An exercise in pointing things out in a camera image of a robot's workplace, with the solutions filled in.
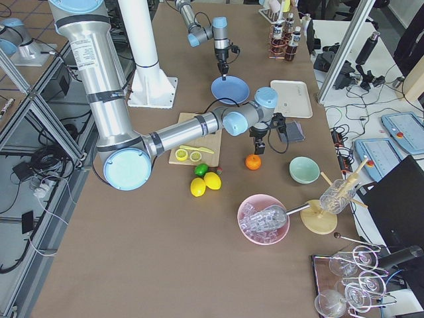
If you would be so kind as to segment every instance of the metal frame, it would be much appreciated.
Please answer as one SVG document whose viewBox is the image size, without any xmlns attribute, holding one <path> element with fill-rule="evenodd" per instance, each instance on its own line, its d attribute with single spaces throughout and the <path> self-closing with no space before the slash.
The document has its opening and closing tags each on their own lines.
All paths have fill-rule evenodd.
<svg viewBox="0 0 424 318">
<path fill-rule="evenodd" d="M 336 56 L 334 57 L 330 69 L 325 76 L 324 83 L 319 90 L 317 95 L 318 103 L 324 104 L 325 98 L 334 85 L 334 82 L 339 75 L 343 64 L 345 63 L 348 53 L 352 48 L 352 45 L 356 40 L 360 29 L 362 28 L 362 24 L 366 21 L 366 18 L 370 13 L 375 1 L 376 0 L 361 0 L 359 6 L 356 8 L 352 21 L 350 22 L 349 27 L 344 34 L 344 38 L 340 44 L 340 48 L 337 50 Z"/>
</svg>

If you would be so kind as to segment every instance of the lemon slice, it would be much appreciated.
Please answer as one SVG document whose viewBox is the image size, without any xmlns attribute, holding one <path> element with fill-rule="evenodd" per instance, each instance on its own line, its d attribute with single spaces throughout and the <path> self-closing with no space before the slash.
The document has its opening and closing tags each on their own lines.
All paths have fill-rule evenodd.
<svg viewBox="0 0 424 318">
<path fill-rule="evenodd" d="M 186 149 L 177 149 L 175 151 L 175 158 L 177 158 L 178 161 L 184 161 L 188 158 L 188 151 Z"/>
<path fill-rule="evenodd" d="M 200 153 L 200 152 L 198 152 L 198 151 L 193 151 L 193 152 L 190 154 L 190 160 L 191 160 L 192 162 L 198 162 L 198 161 L 200 161 L 200 160 L 201 160 L 201 153 Z"/>
</svg>

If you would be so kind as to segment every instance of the tangerine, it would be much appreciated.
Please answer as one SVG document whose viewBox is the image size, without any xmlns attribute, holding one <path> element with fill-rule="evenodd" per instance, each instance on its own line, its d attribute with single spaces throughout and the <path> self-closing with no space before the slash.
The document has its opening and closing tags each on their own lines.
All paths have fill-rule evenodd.
<svg viewBox="0 0 424 318">
<path fill-rule="evenodd" d="M 246 164 L 246 167 L 249 168 L 250 170 L 257 170 L 261 167 L 262 160 L 257 154 L 249 154 L 246 157 L 244 164 Z"/>
</svg>

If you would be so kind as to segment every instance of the label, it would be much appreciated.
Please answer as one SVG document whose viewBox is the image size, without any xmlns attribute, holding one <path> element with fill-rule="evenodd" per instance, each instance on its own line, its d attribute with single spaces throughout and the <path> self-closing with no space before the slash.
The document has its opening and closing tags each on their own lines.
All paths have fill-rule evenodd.
<svg viewBox="0 0 424 318">
<path fill-rule="evenodd" d="M 272 37 L 273 38 L 281 38 L 281 32 L 282 32 L 282 25 L 275 25 L 272 30 Z"/>
<path fill-rule="evenodd" d="M 99 65 L 93 41 L 90 38 L 71 42 L 71 49 L 79 71 L 95 68 Z"/>
<path fill-rule="evenodd" d="M 299 41 L 300 41 L 300 34 L 292 33 L 289 46 L 298 46 Z"/>
</svg>

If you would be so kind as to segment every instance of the white pillar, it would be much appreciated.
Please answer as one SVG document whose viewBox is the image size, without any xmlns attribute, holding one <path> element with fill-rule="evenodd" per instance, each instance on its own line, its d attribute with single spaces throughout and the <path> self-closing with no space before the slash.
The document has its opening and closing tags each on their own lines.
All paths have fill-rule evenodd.
<svg viewBox="0 0 424 318">
<path fill-rule="evenodd" d="M 119 7 L 136 62 L 128 105 L 172 108 L 178 80 L 160 69 L 147 0 L 119 0 Z"/>
</svg>

